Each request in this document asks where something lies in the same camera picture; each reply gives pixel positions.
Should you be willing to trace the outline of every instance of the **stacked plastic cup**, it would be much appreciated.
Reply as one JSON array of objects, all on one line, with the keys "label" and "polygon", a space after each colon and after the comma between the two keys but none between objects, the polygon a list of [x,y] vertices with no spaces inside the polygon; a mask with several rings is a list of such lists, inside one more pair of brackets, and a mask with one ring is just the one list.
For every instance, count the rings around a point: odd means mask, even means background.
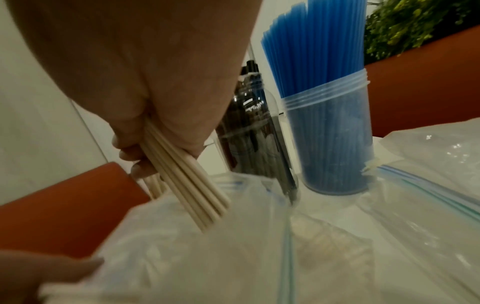
[{"label": "stacked plastic cup", "polygon": [[373,159],[365,69],[284,98],[305,185],[327,195],[367,189]]}]

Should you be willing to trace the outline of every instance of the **clear plastic bag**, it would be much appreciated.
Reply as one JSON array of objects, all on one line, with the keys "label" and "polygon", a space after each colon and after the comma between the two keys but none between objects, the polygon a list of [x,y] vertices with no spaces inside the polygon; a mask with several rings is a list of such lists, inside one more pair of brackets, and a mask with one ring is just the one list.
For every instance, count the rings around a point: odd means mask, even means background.
[{"label": "clear plastic bag", "polygon": [[122,303],[375,302],[368,241],[291,217],[276,180],[232,173],[213,180],[233,205],[207,233],[172,195],[136,207],[99,249],[106,264],[79,285],[94,296],[54,293],[48,304],[103,304],[112,294]]},{"label": "clear plastic bag", "polygon": [[478,130],[480,119],[391,133],[380,143],[404,160],[370,168],[380,179],[360,204],[461,303],[480,301]]}]

